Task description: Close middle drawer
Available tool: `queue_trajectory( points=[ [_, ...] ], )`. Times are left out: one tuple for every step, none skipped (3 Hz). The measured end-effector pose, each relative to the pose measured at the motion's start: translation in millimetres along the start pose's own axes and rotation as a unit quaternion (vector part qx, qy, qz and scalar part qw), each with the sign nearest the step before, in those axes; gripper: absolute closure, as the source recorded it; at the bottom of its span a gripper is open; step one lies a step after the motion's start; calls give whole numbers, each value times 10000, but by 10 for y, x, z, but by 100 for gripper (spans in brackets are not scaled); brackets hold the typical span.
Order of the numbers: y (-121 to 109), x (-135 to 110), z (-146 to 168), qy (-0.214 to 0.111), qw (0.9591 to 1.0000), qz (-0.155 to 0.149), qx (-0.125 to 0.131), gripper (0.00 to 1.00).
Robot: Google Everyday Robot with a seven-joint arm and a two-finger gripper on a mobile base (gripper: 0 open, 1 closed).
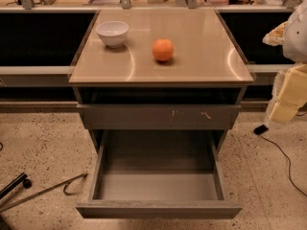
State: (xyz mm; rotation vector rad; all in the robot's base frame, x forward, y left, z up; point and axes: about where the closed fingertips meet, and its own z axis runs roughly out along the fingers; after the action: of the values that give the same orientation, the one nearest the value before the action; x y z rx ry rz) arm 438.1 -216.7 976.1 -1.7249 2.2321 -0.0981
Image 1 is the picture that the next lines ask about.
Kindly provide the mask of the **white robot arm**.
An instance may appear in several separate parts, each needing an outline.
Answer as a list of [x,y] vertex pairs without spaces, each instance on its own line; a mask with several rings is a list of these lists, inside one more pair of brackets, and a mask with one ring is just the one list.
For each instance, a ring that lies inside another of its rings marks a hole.
[[280,126],[290,122],[307,103],[307,0],[286,22],[266,34],[262,42],[281,45],[283,56],[295,63],[289,70],[277,73],[266,111],[269,125]]

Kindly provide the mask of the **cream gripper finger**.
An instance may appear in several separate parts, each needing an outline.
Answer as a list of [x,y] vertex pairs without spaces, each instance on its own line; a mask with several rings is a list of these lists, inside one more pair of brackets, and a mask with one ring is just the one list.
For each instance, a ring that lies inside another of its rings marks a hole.
[[274,103],[269,111],[268,119],[278,124],[286,124],[293,119],[297,112],[298,108],[296,106]]

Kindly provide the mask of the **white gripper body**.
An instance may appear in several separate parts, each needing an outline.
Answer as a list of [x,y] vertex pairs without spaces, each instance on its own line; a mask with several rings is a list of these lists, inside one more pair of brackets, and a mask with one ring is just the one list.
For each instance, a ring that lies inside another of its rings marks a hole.
[[279,71],[274,79],[272,101],[275,108],[300,109],[307,103],[307,64],[295,64]]

